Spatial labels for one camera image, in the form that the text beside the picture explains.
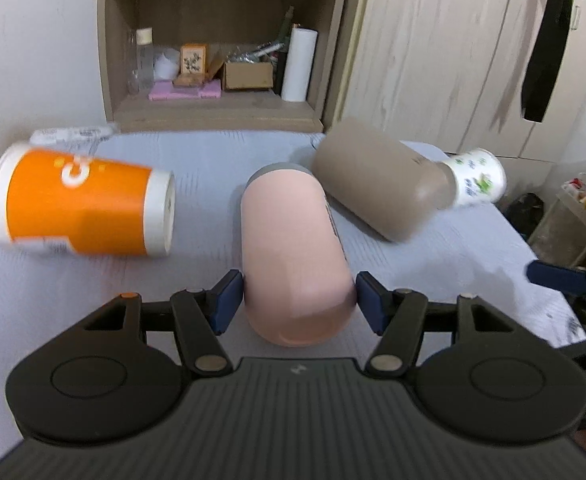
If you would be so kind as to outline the taupe tumbler cup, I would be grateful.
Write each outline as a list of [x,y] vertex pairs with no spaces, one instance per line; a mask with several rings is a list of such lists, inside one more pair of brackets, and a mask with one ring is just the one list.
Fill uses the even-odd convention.
[[356,118],[329,128],[311,170],[325,192],[392,242],[412,237],[456,199],[446,165]]

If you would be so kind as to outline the small cardboard box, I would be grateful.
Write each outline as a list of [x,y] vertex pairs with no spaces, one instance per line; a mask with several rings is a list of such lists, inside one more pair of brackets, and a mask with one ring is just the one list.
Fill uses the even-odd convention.
[[221,73],[221,87],[224,91],[273,88],[273,67],[270,62],[231,62],[217,53],[208,62],[206,76],[213,80],[218,73]]

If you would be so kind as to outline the wooden floral box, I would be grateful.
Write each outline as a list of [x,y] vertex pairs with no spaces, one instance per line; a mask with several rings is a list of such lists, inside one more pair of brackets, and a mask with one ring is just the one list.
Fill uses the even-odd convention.
[[182,44],[179,73],[174,86],[181,88],[201,87],[206,80],[208,47],[206,44]]

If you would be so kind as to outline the light wood wardrobe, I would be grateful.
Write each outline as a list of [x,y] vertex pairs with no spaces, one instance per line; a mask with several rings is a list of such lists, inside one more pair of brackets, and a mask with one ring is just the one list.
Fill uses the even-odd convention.
[[550,170],[586,98],[586,0],[574,1],[547,114],[528,122],[521,88],[546,2],[345,0],[324,122],[354,116],[400,140]]

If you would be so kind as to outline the clear bottle beige cap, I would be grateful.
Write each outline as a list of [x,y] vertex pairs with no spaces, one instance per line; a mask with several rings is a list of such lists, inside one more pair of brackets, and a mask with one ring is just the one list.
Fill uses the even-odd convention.
[[134,96],[154,84],[153,32],[150,28],[131,29],[127,40],[127,87]]

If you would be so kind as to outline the pink flat box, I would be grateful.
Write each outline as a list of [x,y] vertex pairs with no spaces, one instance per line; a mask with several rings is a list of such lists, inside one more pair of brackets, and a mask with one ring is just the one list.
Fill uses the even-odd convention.
[[221,81],[214,79],[201,87],[176,87],[172,81],[157,81],[148,94],[152,102],[178,100],[220,99],[222,96]]

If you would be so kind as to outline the orange white paper cup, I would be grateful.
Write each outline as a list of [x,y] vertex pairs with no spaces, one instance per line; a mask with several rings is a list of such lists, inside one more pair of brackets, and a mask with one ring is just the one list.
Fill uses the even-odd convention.
[[165,257],[175,198],[168,171],[16,143],[0,158],[0,244]]

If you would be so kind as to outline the black ribbon bow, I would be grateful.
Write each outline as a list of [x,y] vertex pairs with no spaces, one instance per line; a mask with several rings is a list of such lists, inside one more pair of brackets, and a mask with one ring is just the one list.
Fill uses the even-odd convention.
[[574,0],[547,0],[521,91],[522,115],[543,122],[564,58]]

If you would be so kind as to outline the grey patterned tablecloth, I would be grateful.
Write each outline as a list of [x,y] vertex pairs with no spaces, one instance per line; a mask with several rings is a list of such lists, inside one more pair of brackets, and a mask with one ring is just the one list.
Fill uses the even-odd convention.
[[[240,201],[250,177],[276,162],[306,166],[320,136],[287,132],[139,133],[84,147],[84,154],[170,171],[174,240],[166,258],[35,254],[0,245],[0,457],[20,442],[5,401],[12,368],[121,292],[164,300],[212,286],[241,264]],[[532,251],[491,204],[438,212],[401,243],[381,238],[341,206],[332,215],[354,272],[434,301],[482,297],[555,347],[585,338],[564,297],[530,284]]]

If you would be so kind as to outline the white floral paper cup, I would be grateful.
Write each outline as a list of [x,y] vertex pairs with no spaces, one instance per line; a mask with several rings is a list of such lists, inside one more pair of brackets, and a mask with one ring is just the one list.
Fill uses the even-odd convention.
[[444,165],[452,174],[453,207],[494,204],[506,192],[508,181],[500,160],[483,148],[449,157]]

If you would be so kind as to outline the pink tumbler cup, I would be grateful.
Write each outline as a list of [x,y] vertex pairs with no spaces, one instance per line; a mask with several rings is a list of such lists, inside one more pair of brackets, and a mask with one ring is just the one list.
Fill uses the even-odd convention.
[[355,282],[324,189],[305,167],[262,167],[241,198],[244,304],[259,336],[321,344],[350,321]]

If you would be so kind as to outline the white paper towel roll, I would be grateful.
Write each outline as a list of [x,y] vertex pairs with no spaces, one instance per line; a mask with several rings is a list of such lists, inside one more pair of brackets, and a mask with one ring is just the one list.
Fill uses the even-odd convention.
[[318,32],[314,29],[293,28],[281,92],[283,101],[306,101],[317,39]]

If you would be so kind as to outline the white tissue pack stack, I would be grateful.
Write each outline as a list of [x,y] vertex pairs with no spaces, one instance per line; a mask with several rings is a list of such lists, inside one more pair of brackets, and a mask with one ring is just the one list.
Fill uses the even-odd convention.
[[64,127],[39,129],[31,133],[29,143],[39,146],[58,144],[84,145],[99,142],[119,132],[116,124],[89,127]]

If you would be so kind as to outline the white small cup on shelf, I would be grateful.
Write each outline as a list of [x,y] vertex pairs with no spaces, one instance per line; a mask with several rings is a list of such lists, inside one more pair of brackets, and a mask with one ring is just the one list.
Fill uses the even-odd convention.
[[154,80],[174,80],[178,76],[180,52],[173,48],[157,48],[154,55]]

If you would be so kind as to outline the wooden shelf unit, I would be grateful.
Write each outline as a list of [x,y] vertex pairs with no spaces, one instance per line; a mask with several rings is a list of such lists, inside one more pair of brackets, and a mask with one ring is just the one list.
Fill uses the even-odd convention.
[[[98,0],[98,45],[105,117],[125,132],[186,130],[324,129],[332,103],[333,68],[347,0]],[[131,94],[132,36],[153,33],[156,47],[206,44],[228,55],[259,47],[279,35],[285,14],[318,32],[309,89],[301,103],[272,91],[224,92],[218,99],[153,102],[146,91]]]

